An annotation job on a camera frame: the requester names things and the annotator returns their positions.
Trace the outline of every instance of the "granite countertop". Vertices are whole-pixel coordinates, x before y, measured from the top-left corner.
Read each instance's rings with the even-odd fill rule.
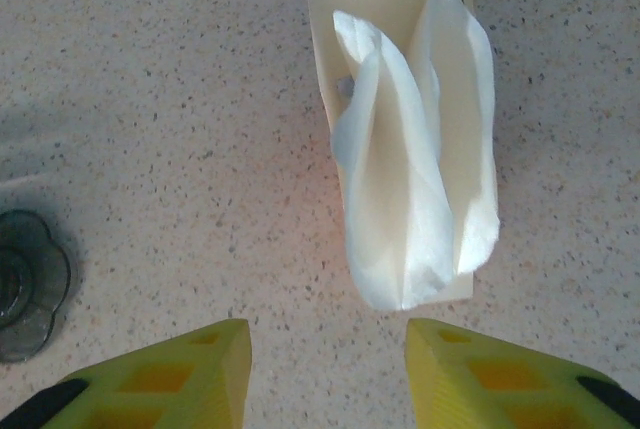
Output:
[[[0,415],[69,372],[250,321],[246,427],[412,427],[407,319],[593,366],[640,396],[638,0],[475,0],[495,49],[501,240],[470,301],[359,298],[306,0],[1,0],[0,209],[82,268]]]

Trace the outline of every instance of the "countertop surface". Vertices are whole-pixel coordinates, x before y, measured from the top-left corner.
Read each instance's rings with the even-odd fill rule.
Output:
[[[501,239],[472,300],[377,313],[349,276],[306,0],[0,0],[0,210],[82,285],[0,366],[0,415],[69,372],[250,321],[245,427],[412,427],[409,317],[640,396],[638,0],[474,0],[495,53]]]

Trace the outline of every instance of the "yellow plastic object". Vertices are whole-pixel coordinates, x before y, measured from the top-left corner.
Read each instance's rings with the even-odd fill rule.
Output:
[[[411,319],[405,359],[418,429],[629,429],[564,359],[431,319]]]
[[[240,429],[251,371],[247,321],[230,319],[65,380],[89,382],[46,429]]]

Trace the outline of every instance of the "white tissue paper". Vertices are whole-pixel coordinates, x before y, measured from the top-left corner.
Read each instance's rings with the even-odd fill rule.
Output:
[[[358,290],[380,310],[470,297],[499,230],[486,33],[462,0],[309,8]]]

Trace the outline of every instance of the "paper bag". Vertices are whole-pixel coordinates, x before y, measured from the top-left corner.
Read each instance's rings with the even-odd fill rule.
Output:
[[[498,238],[493,62],[471,10],[309,0],[347,260],[377,309],[470,297]]]

